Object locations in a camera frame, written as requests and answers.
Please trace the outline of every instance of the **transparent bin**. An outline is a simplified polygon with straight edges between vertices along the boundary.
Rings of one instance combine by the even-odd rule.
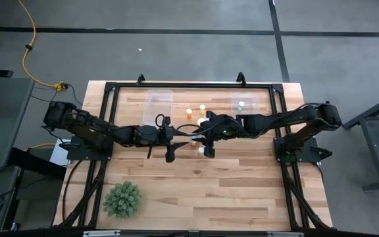
[[[143,123],[156,126],[156,116],[163,114],[172,118],[174,94],[170,90],[148,90],[145,96]]]
[[[244,105],[243,107],[241,107],[241,110],[238,110],[238,107],[240,107],[241,101],[244,103]],[[260,113],[260,99],[258,95],[254,93],[233,93],[230,109],[232,111],[233,117],[235,115],[259,114]]]

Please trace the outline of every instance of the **floor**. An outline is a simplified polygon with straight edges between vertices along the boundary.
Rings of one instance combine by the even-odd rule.
[[[72,84],[79,100],[88,80],[136,80],[144,74],[148,80],[233,81],[242,71],[248,81],[299,82],[305,101],[330,101],[343,121],[379,102],[379,37],[331,34],[379,32],[379,0],[274,3],[276,15],[270,13],[269,0],[24,0],[39,27],[153,30],[39,33],[27,67],[44,82]],[[17,1],[0,0],[0,26],[30,27],[30,21]],[[278,27],[303,35],[327,33],[285,36]],[[0,32],[1,69],[26,77],[20,62],[31,37],[28,32]],[[34,95],[51,99],[53,91],[35,90]],[[56,99],[74,101],[71,92]],[[30,101],[17,147],[54,142],[40,128],[46,105]],[[379,192],[361,190],[377,181],[361,129],[323,132],[318,142],[334,152],[322,164],[334,226],[379,234]]]

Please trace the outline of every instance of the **wooden table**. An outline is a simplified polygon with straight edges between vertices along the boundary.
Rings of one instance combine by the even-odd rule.
[[[83,109],[98,116],[106,81],[90,81]],[[288,110],[303,104],[301,86],[285,83],[284,93]],[[114,123],[116,125],[143,124],[142,116],[147,88],[121,88]],[[259,96],[260,110],[271,114],[270,98],[263,89],[193,89],[169,88],[174,93],[172,125],[196,124],[198,108],[204,104],[217,114],[231,114],[230,103],[234,92],[250,92]],[[186,118],[186,109],[193,109],[193,118]],[[302,125],[292,126],[298,131]],[[129,180],[137,184],[143,195],[136,216],[116,220],[99,210],[98,229],[145,230],[290,230],[284,195],[282,174],[274,156],[273,130],[256,140],[235,139],[215,144],[216,157],[208,159],[190,145],[176,151],[176,160],[166,163],[165,148],[148,149],[114,146],[108,162],[103,195],[116,183]],[[68,178],[71,164],[65,176]],[[66,215],[82,197],[89,162],[84,161],[72,176],[66,195]],[[324,223],[331,226],[326,195],[318,169],[300,163],[299,172],[306,200]],[[90,200],[86,222],[90,219],[93,199]],[[298,223],[299,205],[294,201]],[[62,221],[62,196],[59,199],[54,224]]]

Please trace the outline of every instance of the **yellow cable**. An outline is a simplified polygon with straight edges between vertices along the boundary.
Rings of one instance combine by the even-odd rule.
[[[32,18],[32,15],[30,15],[29,11],[27,10],[27,8],[24,6],[24,4],[22,3],[21,0],[18,0],[18,2],[21,4],[21,6],[23,7],[23,9],[26,11],[27,15],[29,16],[30,18],[30,21],[32,22],[32,25],[33,25],[33,38],[31,40],[31,42],[29,43],[30,46],[33,46],[33,43],[34,43],[34,40],[36,38],[36,25],[34,24],[34,21],[33,21],[33,18]],[[22,60],[22,66],[23,66],[23,69],[25,71],[25,73],[33,80],[35,80],[35,82],[41,84],[41,85],[44,85],[44,86],[48,86],[48,87],[52,87],[56,90],[63,90],[63,87],[60,86],[62,82],[60,82],[59,84],[46,84],[45,82],[41,82],[39,81],[38,79],[36,79],[34,76],[32,76],[28,71],[27,71],[27,68],[26,68],[26,57],[27,55],[29,54],[29,49],[26,49],[26,52],[24,52],[24,56],[23,56],[23,60]]]
[[[30,149],[35,149],[35,148],[50,146],[50,145],[54,146],[55,144],[39,144],[39,145],[32,146]]]

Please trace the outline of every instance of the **green succulent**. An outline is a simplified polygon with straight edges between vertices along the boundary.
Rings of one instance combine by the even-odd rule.
[[[114,215],[116,219],[128,219],[136,213],[140,203],[141,193],[138,186],[125,181],[123,184],[116,184],[105,196],[103,211],[108,216]]]

